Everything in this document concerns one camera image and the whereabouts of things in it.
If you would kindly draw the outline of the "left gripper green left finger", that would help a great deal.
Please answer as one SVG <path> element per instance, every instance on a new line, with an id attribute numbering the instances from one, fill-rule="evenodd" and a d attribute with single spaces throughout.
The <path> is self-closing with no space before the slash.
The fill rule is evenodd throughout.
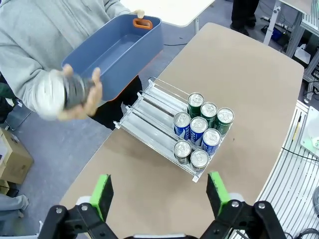
<path id="1" fill-rule="evenodd" d="M 113 195 L 111 176 L 101 175 L 88 202 L 72 209 L 52 206 L 38 238 L 75 239 L 79 234 L 88 233 L 92 239 L 116 239 L 117 236 L 106 224 Z"/>

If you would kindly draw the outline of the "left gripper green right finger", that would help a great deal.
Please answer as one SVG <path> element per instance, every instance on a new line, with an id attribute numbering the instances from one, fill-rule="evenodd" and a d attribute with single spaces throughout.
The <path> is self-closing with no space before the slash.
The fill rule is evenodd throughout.
<path id="1" fill-rule="evenodd" d="M 214 220 L 202 239 L 228 239 L 234 231 L 244 231 L 248 239 L 285 239 L 272 205 L 257 201 L 248 205 L 231 199 L 218 172 L 208 174 L 206 193 Z"/>

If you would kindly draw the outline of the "person's right hand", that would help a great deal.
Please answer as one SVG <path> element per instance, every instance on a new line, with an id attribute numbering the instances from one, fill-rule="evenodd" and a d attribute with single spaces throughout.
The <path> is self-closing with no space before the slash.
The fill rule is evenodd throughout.
<path id="1" fill-rule="evenodd" d="M 86 117 L 94 116 L 99 102 L 102 99 L 102 83 L 100 82 L 100 68 L 95 68 L 92 73 L 94 86 L 90 88 L 87 100 L 83 104 L 74 106 L 69 110 L 63 110 L 57 115 L 59 121 L 83 120 Z"/>

